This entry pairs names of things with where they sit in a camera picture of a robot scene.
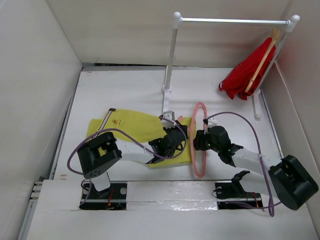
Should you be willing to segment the yellow-green trousers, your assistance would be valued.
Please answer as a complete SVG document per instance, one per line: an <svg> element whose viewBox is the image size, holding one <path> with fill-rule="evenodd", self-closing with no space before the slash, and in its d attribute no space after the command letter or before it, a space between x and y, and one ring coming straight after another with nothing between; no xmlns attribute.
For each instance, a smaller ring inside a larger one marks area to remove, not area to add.
<svg viewBox="0 0 320 240"><path fill-rule="evenodd" d="M187 125L187 127L190 128L192 122L191 117L179 116L177 120L182 125ZM92 135L98 130L108 128L120 129L142 144L154 139L162 138L166 134L158 116L134 110L110 108L104 115L103 119L93 118L90 121L86 137ZM133 142L120 132L113 132L113 135L117 140ZM174 159L166 159L156 164L151 164L150 168L182 166L189 165L191 163L192 157L190 140L187 140L187 146L180 156Z"/></svg>

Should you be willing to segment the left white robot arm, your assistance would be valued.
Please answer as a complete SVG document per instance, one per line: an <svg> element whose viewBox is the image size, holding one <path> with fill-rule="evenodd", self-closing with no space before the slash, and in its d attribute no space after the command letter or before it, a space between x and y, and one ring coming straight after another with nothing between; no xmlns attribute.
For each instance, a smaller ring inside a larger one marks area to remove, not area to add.
<svg viewBox="0 0 320 240"><path fill-rule="evenodd" d="M117 128L107 128L89 136L75 150L82 175L91 181L95 194L107 198L111 194L108 170L120 160L154 165L180 156L188 139L188 126L168 120L165 135L146 143L140 143Z"/></svg>

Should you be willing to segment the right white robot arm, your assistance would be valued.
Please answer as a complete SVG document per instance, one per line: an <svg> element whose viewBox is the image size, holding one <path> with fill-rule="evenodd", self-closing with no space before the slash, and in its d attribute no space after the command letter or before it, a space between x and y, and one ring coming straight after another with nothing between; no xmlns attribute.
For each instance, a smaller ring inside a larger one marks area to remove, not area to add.
<svg viewBox="0 0 320 240"><path fill-rule="evenodd" d="M288 155L278 159L277 165L270 165L268 156L231 143L227 131L222 126L198 130L193 145L197 151L216 152L227 165L245 169L232 179L234 182L231 184L231 191L237 197L243 197L254 185L251 173L266 177L271 193L294 211L319 191L315 180L296 157Z"/></svg>

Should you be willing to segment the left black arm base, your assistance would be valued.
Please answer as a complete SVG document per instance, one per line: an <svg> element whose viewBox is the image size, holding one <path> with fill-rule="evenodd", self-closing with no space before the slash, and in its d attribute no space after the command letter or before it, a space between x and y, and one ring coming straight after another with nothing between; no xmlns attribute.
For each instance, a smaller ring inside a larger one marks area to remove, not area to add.
<svg viewBox="0 0 320 240"><path fill-rule="evenodd" d="M127 188L125 181L112 181L109 188L97 191L89 181L81 183L81 210L122 211L127 209Z"/></svg>

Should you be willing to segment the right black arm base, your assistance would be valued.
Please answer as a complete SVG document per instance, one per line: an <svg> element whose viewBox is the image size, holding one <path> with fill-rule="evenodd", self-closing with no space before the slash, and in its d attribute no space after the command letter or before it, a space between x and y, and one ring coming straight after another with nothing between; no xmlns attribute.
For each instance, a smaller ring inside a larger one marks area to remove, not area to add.
<svg viewBox="0 0 320 240"><path fill-rule="evenodd" d="M240 185L240 180L250 173L243 170L237 173L231 180L215 182L215 189L211 195L217 199L219 210L239 210L262 208L261 195L256 192L246 192Z"/></svg>

